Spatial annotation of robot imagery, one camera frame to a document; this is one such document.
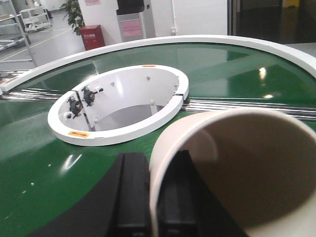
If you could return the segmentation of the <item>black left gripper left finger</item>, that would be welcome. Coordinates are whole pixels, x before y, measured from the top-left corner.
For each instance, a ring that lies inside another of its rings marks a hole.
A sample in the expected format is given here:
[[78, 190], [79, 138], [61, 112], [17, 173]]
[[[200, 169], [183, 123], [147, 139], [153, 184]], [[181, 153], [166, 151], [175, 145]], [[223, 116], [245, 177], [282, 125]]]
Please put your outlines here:
[[108, 237], [150, 237], [149, 165], [144, 153], [120, 153]]

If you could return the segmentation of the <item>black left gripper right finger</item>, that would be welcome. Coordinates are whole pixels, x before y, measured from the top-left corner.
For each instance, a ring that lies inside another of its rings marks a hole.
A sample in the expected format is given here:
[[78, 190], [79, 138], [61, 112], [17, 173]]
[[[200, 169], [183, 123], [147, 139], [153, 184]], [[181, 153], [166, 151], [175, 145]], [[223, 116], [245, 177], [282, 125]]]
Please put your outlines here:
[[162, 181], [158, 205], [160, 237], [245, 237], [197, 171], [190, 153], [178, 151]]

